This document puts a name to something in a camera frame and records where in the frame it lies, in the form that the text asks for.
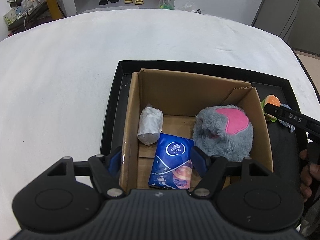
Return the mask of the person's right hand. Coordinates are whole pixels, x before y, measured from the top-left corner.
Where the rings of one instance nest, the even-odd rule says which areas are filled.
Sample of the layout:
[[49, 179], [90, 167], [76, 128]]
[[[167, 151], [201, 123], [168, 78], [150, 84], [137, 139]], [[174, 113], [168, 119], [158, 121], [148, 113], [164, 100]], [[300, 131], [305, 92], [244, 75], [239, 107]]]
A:
[[310, 185], [314, 180], [319, 181], [319, 165], [310, 164], [303, 167], [300, 174], [301, 184], [300, 184], [300, 194], [303, 198], [303, 202], [306, 202], [312, 195], [312, 190]]

